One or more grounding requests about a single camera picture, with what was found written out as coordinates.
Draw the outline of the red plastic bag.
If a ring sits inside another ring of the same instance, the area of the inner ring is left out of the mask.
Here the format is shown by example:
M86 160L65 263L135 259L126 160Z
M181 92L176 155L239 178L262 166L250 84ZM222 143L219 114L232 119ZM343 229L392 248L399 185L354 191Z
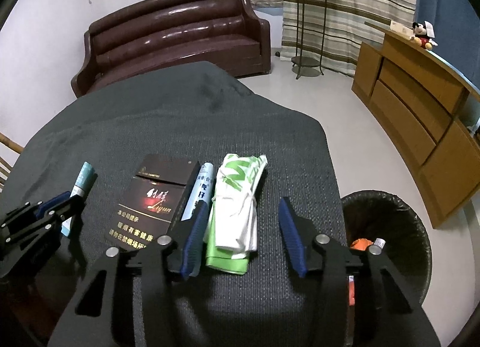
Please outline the red plastic bag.
M353 275L348 276L348 302L349 302L349 306L354 306L356 303L355 278Z
M373 244L374 243L369 239L359 238L352 242L351 249L366 251L366 249Z

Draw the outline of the teal white tube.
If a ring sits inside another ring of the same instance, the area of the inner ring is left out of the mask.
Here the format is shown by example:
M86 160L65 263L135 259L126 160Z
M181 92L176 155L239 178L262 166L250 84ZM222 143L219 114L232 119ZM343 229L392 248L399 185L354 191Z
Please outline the teal white tube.
M85 161L76 178L76 182L72 188L70 197L72 198L78 195L86 199L97 177L98 176L96 174L95 169L92 167L92 165L89 162ZM65 237L69 237L71 230L72 230L72 218L68 218L62 223L61 232Z

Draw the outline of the green white bag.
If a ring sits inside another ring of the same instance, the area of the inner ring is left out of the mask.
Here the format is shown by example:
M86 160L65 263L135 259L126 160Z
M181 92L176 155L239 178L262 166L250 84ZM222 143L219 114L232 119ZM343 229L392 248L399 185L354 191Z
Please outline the green white bag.
M265 155L225 155L216 174L214 197L204 236L206 266L242 276L258 249L256 190L268 164Z

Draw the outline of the black round trash bin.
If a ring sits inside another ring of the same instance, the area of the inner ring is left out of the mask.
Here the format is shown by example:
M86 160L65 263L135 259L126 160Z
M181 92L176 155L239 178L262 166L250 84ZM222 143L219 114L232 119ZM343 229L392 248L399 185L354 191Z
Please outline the black round trash bin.
M397 267L419 302L425 301L431 283L431 243L422 220L398 196L361 190L342 198L346 239L385 240L384 251Z

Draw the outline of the bamboo chair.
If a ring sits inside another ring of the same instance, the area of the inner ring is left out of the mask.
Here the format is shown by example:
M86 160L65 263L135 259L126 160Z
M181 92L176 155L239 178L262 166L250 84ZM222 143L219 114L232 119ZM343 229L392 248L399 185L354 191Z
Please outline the bamboo chair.
M0 171L1 171L1 192L4 191L7 180L9 179L10 173L15 164L12 156L15 155L17 158L21 155L24 150L22 145L19 145L15 141L11 140L9 137L0 133L1 141L1 158L0 158Z

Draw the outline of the dark cigarette carton box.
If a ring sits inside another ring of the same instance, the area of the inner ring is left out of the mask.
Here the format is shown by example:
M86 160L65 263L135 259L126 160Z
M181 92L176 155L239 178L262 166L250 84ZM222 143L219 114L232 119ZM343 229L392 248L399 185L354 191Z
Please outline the dark cigarette carton box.
M199 169L190 158L145 156L114 209L106 238L133 251L168 234L182 217Z

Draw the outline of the blue white toothpaste tube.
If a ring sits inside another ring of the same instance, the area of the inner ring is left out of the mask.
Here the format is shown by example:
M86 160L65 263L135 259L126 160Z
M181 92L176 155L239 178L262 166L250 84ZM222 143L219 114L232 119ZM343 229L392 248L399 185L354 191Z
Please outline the blue white toothpaste tube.
M205 201L208 205L212 199L214 187L215 169L212 163L205 162L200 167L198 176L194 182L190 197L185 205L182 221L191 219L199 201Z

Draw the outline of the dark green table cloth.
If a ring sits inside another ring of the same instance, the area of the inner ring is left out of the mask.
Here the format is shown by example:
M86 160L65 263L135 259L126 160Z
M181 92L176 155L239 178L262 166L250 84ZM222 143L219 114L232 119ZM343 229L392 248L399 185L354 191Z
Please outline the dark green table cloth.
M209 62L152 71L77 99L27 143L1 194L1 211L70 190L84 162L97 180L79 237L86 262L107 249L112 214L148 154L221 164L265 155L257 190L258 253L247 274L203 268L173 289L183 346L305 346L317 325L317 283L291 269L278 204L346 239L326 134L315 119L254 94Z

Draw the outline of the wooden sideboard cabinet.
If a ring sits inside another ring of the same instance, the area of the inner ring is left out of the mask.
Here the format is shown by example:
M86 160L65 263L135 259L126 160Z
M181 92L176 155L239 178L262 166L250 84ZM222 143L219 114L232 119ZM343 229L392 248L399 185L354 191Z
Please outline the wooden sideboard cabinet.
M385 25L362 43L352 84L404 160L434 228L479 190L479 137L461 122L479 89L436 53Z

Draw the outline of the dark brown leather sofa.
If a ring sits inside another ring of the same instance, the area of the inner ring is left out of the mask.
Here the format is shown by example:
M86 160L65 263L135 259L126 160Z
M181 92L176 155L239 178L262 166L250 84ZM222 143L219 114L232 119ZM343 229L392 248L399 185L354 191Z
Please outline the dark brown leather sofa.
M144 0L97 20L84 34L76 97L135 75L211 62L233 77L268 74L268 20L251 0Z

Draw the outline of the Mickey Mouse plush toy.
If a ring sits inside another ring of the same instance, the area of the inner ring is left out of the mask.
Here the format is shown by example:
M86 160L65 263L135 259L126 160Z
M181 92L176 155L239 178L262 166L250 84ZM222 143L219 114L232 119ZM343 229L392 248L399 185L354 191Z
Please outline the Mickey Mouse plush toy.
M426 50L432 50L438 43L434 40L434 27L433 24L425 21L423 23L413 22L412 32L410 40Z

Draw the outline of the small cardboard box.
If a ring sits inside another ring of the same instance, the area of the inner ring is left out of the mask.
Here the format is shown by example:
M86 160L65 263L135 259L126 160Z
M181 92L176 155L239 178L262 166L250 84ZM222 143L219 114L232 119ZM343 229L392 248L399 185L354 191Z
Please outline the small cardboard box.
M406 39L409 39L411 36L414 35L411 28L403 25L402 23L395 22L394 20L391 20L390 22L390 29L393 32L405 37Z

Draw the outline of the beige striped curtain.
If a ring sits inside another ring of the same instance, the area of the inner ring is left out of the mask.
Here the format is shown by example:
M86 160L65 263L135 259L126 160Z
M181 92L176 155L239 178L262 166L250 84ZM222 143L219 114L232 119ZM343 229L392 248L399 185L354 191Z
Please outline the beige striped curtain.
M416 0L283 0L281 59L303 53L354 75L361 43L383 42L372 25L394 20L408 26L415 10Z

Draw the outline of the blue curtain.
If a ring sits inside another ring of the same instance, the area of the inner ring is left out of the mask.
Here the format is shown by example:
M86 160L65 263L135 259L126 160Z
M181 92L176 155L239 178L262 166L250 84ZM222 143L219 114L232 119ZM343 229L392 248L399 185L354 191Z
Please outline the blue curtain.
M433 24L434 52L479 86L479 17L469 0L416 0L415 20Z

